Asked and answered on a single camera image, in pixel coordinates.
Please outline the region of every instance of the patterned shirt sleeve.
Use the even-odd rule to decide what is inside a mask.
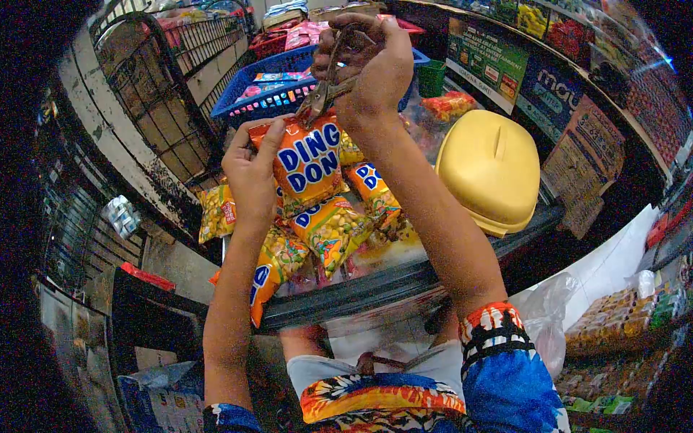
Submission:
[[[467,414],[482,431],[570,432],[568,414],[517,310],[490,303],[459,325]]]
[[[202,412],[204,433],[256,433],[262,428],[255,415],[241,406],[216,403]]]

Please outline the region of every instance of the green cup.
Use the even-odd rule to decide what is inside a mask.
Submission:
[[[443,93],[445,63],[431,60],[419,68],[419,95],[422,98],[435,98]]]

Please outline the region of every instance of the wrist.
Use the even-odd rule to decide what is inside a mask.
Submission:
[[[381,140],[383,136],[390,135],[397,128],[404,128],[398,114],[387,112],[360,116],[347,132],[361,148]]]

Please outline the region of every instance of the white shorts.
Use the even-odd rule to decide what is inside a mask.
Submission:
[[[409,361],[402,373],[416,374],[443,382],[462,396],[462,343],[457,339],[449,340],[428,349]],[[294,356],[286,363],[286,370],[291,378],[294,390],[301,399],[301,394],[318,380],[333,378],[339,375],[358,374],[356,367],[346,362],[317,355]]]

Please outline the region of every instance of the blue plastic basket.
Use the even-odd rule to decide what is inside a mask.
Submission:
[[[315,88],[316,79],[307,78],[277,89],[264,91],[259,95],[238,102],[236,99],[253,83],[256,74],[262,72],[301,72],[313,63],[313,51],[317,45],[309,45],[282,54],[273,55],[259,62],[249,64],[231,79],[221,97],[212,109],[211,117],[227,121],[228,126],[237,128],[241,123],[259,118],[270,118],[296,112],[303,98]],[[429,63],[430,59],[412,48],[414,70]],[[404,110],[412,93],[412,84],[399,102],[399,111]]]

